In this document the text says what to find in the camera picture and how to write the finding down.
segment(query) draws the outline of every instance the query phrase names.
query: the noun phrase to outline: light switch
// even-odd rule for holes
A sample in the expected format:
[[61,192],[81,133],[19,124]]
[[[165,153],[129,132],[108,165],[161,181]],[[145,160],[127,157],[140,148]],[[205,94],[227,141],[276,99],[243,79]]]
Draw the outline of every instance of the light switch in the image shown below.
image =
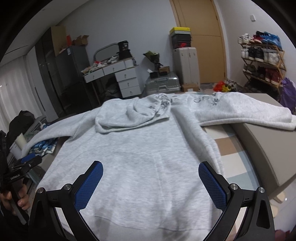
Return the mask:
[[252,21],[252,22],[256,22],[255,15],[251,15],[250,18],[251,18],[251,21]]

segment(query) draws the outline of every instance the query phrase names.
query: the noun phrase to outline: blue plastic bag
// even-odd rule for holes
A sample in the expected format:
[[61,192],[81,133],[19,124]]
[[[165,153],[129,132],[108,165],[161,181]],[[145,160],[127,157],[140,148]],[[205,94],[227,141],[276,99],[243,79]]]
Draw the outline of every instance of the blue plastic bag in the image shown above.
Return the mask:
[[296,108],[296,86],[289,78],[285,78],[282,81],[283,90],[281,94],[281,105],[287,107],[294,113]]

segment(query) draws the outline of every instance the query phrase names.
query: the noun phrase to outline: ceiling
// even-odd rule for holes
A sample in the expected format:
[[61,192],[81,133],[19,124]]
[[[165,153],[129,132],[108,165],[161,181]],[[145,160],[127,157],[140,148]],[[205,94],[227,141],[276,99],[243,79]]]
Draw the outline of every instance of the ceiling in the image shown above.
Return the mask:
[[27,54],[49,27],[57,25],[87,1],[89,0],[52,0],[19,32],[6,51],[0,66]]

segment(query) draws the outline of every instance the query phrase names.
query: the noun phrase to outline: door frame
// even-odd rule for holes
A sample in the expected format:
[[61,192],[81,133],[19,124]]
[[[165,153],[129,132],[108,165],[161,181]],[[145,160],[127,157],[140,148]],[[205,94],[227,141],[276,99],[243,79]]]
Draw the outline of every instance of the door frame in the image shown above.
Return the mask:
[[[215,14],[216,14],[218,24],[219,24],[220,35],[221,35],[221,39],[222,39],[222,47],[223,47],[223,57],[224,57],[224,78],[226,80],[227,76],[228,76],[227,75],[227,64],[228,63],[226,61],[226,48],[225,48],[224,34],[223,34],[223,31],[222,31],[222,25],[221,25],[221,21],[220,21],[220,18],[219,18],[219,14],[218,14],[216,5],[215,5],[213,0],[210,0],[210,1],[211,1],[212,5],[213,5],[213,8],[215,10]],[[177,24],[176,27],[181,27],[181,22],[185,24],[185,20],[182,17],[180,19],[180,17],[178,16],[177,9],[181,10],[179,0],[170,0],[170,4],[172,6],[172,10],[173,10],[174,17],[175,17],[175,20],[176,20],[176,24]]]

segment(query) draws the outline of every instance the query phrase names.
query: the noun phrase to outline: white curtain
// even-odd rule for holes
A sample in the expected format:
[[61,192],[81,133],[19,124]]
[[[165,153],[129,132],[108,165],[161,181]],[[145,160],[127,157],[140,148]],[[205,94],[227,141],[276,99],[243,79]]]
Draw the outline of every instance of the white curtain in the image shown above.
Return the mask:
[[0,67],[0,130],[8,132],[9,123],[21,110],[42,115],[30,87],[24,56]]

